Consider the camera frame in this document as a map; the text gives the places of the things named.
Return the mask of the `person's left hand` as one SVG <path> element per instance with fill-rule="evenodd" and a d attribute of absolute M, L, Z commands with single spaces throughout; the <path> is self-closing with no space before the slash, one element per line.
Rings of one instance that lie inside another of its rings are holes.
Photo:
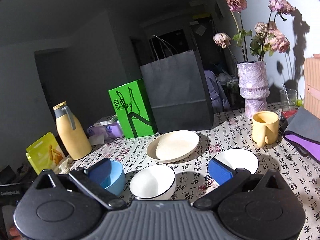
<path fill-rule="evenodd" d="M 10 235 L 12 236 L 12 240 L 21 240 L 22 237 L 15 226 L 12 226 L 9 230 Z"/>

